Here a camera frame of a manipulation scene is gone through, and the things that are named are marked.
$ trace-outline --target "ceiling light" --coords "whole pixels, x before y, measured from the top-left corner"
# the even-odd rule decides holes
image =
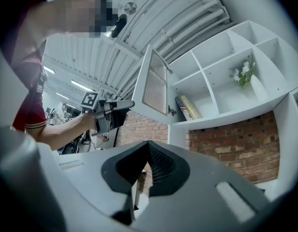
[[[66,104],[66,105],[68,105],[68,106],[70,106],[70,107],[72,107],[72,108],[76,109],[74,106],[71,106],[71,105],[69,105],[69,104]]]
[[[56,93],[56,94],[57,94],[57,95],[60,95],[59,93]],[[63,98],[66,98],[66,99],[69,100],[69,98],[65,97],[64,95],[60,95],[60,96],[62,96]]]
[[[46,66],[44,66],[44,69],[52,74],[55,74],[54,70],[47,68]]]
[[[83,89],[86,90],[86,91],[93,91],[92,89],[89,89],[89,88],[87,88],[87,87],[85,87],[85,86],[82,86],[81,84],[79,84],[79,83],[77,83],[77,82],[75,82],[75,81],[73,81],[73,80],[71,80],[71,82],[72,82],[72,84],[75,84],[76,86],[78,86],[78,87],[80,87],[80,88],[83,88]]]

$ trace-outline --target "dark hair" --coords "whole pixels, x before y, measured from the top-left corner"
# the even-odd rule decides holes
[[[93,37],[100,36],[101,32],[107,32],[106,27],[112,27],[118,20],[118,12],[112,8],[112,0],[101,0],[101,10],[95,15],[95,26],[89,29]]]

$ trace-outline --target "metal bracket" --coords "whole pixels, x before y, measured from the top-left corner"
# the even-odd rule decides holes
[[[175,116],[177,112],[168,105],[168,114],[172,114],[172,116]]]

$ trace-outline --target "person's arm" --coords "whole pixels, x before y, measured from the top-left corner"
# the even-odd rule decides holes
[[[57,150],[67,145],[84,131],[95,128],[95,121],[94,114],[89,112],[61,125],[44,126],[36,129],[26,128],[26,132],[37,142],[48,144],[52,150]]]

